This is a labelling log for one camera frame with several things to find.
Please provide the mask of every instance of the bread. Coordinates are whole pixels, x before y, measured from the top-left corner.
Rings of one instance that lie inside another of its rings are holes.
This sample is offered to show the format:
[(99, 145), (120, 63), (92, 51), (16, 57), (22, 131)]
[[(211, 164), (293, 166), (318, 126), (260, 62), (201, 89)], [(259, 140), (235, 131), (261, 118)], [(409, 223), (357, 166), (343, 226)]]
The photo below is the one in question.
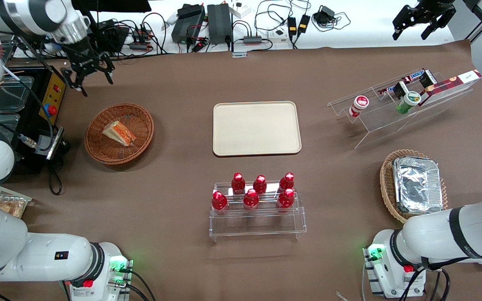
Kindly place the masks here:
[(102, 133), (124, 146), (129, 146), (136, 139), (135, 135), (119, 121), (107, 125)]

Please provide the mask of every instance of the white box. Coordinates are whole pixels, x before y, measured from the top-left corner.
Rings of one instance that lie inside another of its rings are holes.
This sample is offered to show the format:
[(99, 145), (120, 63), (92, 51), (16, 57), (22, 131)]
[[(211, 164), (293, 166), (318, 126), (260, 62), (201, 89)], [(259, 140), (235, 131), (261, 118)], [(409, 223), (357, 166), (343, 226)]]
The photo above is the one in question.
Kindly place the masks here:
[(241, 19), (242, 17), (245, 17), (252, 11), (252, 8), (248, 4), (242, 3), (242, 2), (233, 2), (232, 6), (230, 6), (230, 12)]
[(437, 82), (432, 86), (428, 86), (421, 93), (421, 101), (419, 106), (427, 105), (438, 101), (444, 97), (448, 97), (455, 93), (469, 89), (473, 84), (481, 79), (481, 74), (477, 70), (472, 70), (459, 76), (446, 79), (443, 82)]
[(285, 27), (280, 26), (272, 31), (268, 31), (267, 39), (273, 42), (273, 44), (287, 43), (289, 41), (289, 36), (287, 36), (287, 30)]

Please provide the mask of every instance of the plastic bottle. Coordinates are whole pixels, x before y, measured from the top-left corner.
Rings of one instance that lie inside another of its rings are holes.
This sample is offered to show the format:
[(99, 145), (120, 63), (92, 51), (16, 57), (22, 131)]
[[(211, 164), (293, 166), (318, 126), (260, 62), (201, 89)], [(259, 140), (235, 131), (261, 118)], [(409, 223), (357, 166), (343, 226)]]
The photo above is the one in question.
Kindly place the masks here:
[(280, 180), (278, 192), (282, 192), (286, 189), (293, 189), (293, 173), (287, 173), (285, 176)]
[(288, 188), (280, 193), (278, 202), (276, 202), (276, 208), (289, 208), (293, 206), (295, 202), (295, 192), (293, 189)]
[(259, 175), (256, 177), (256, 181), (254, 181), (252, 188), (256, 190), (256, 193), (258, 194), (265, 193), (267, 191), (267, 182), (265, 181), (265, 176)]
[(220, 191), (215, 191), (211, 199), (211, 205), (213, 209), (224, 212), (228, 210), (228, 199)]
[(233, 194), (245, 194), (245, 179), (241, 173), (235, 173), (232, 180)]
[(246, 210), (258, 209), (259, 202), (260, 197), (258, 196), (258, 193), (251, 188), (245, 193), (245, 198), (243, 198), (243, 208)]

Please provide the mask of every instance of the wicker basket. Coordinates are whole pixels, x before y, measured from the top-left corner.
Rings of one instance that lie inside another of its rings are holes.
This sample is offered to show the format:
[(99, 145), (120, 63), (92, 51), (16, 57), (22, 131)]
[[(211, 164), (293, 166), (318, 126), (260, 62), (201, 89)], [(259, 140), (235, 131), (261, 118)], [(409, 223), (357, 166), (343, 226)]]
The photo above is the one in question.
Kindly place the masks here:
[[(136, 139), (129, 146), (102, 134), (106, 125), (122, 122)], [(130, 162), (150, 144), (154, 134), (154, 122), (150, 113), (140, 105), (120, 103), (103, 109), (92, 119), (85, 134), (85, 148), (94, 160), (107, 165)]]
[[(390, 211), (390, 213), (398, 219), (398, 221), (405, 223), (407, 219), (413, 217), (413, 214), (402, 213), (397, 209), (397, 204), (395, 201), (395, 185), (394, 185), (394, 168), (392, 163), (396, 158), (403, 157), (403, 156), (414, 156), (420, 158), (427, 158), (427, 156), (423, 155), (420, 152), (416, 152), (415, 150), (411, 149), (400, 149), (396, 150), (395, 152), (391, 153), (380, 169), (380, 191), (382, 193), (382, 198), (384, 200), (384, 204)], [(442, 190), (442, 205), (443, 209), (447, 209), (447, 193), (446, 193), (446, 185), (444, 184), (444, 180), (440, 179), (440, 188)]]

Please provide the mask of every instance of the black band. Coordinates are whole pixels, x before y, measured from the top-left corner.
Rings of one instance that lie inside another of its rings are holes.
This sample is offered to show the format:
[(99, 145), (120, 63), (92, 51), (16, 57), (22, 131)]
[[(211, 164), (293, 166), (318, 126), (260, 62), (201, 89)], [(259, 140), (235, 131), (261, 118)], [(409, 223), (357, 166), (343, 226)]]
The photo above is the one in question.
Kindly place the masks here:
[(31, 17), (35, 21), (36, 25), (40, 29), (53, 32), (55, 29), (59, 28), (60, 24), (53, 22), (46, 12), (46, 0), (29, 0), (29, 11), (31, 12)]
[(5, 4), (3, 3), (2, 0), (0, 0), (0, 17), (5, 22), (5, 25), (7, 25), (8, 28), (10, 28), (10, 31), (18, 34), (19, 36), (23, 37), (30, 37), (29, 34), (25, 33), (18, 27), (14, 21), (12, 21), (10, 15), (8, 15), (8, 11), (6, 10)]
[(449, 212), (449, 227), (451, 229), (451, 234), (453, 234), (453, 239), (457, 243), (457, 246), (461, 248), (462, 252), (464, 252), (466, 256), (473, 259), (480, 259), (482, 256), (474, 251), (462, 233), (461, 223), (459, 221), (459, 212), (461, 211), (462, 207), (463, 206), (453, 208), (451, 209), (451, 212)]
[(90, 268), (80, 278), (70, 281), (76, 288), (82, 287), (85, 280), (96, 280), (102, 272), (103, 264), (105, 263), (105, 252), (97, 242), (91, 242), (90, 246), (92, 247), (92, 264)]
[(397, 249), (397, 235), (400, 231), (401, 229), (395, 229), (392, 233), (392, 236), (390, 236), (390, 250), (392, 251), (392, 255), (394, 255), (395, 260), (402, 267), (404, 267), (405, 265), (411, 265), (414, 267), (414, 269), (418, 269), (419, 265), (411, 263), (410, 261), (405, 259), (405, 257), (403, 257), (403, 255), (401, 255), (401, 253)]

